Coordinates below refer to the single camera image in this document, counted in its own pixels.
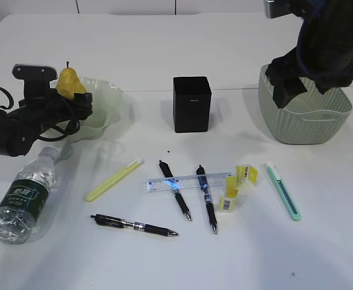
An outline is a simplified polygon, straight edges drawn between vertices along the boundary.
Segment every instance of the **clear plastic ruler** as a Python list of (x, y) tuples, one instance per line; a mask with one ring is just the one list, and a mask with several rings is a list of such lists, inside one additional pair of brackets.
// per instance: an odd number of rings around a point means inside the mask
[[(207, 183), (209, 187), (226, 186), (226, 177), (230, 175), (232, 175), (230, 172), (206, 174)], [(198, 176), (203, 175), (148, 179), (147, 192), (199, 188)]]

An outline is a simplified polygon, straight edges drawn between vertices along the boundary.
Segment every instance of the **plastic basket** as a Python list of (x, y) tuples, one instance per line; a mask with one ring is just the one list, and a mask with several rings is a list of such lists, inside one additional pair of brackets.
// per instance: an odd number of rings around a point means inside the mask
[(340, 88), (319, 93), (312, 80), (300, 78), (307, 92), (298, 95), (283, 109), (273, 101), (273, 86), (261, 69), (259, 103), (273, 136), (286, 144), (322, 144), (342, 127), (352, 111), (352, 104)]

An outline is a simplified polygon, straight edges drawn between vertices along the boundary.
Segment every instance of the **yellow pear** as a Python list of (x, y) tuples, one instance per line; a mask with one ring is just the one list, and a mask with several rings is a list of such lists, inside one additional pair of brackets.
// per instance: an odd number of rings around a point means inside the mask
[(75, 92), (81, 94), (86, 92), (85, 87), (80, 83), (76, 71), (69, 67), (69, 62), (66, 62), (66, 68), (60, 73), (56, 89), (61, 96), (70, 100), (74, 99)]

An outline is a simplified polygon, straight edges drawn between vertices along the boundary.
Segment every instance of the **yellow highlighter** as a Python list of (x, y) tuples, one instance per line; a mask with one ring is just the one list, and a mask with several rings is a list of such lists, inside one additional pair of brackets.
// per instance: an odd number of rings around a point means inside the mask
[(121, 179), (123, 179), (126, 175), (130, 174), (132, 171), (138, 168), (142, 163), (143, 163), (143, 159), (141, 158), (133, 160), (133, 162), (128, 164), (126, 167), (120, 169), (119, 172), (112, 175), (110, 178), (108, 178), (106, 181), (101, 183), (94, 190), (89, 192), (85, 197), (85, 200), (88, 202), (94, 201), (96, 198), (98, 198), (100, 195), (102, 195), (104, 192), (110, 189), (113, 185), (115, 185)]

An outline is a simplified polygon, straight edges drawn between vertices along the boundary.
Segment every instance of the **black box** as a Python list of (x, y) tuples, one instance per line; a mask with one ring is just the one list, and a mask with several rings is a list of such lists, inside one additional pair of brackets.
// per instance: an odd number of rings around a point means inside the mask
[(175, 132), (207, 132), (211, 99), (212, 91), (206, 77), (174, 77)]

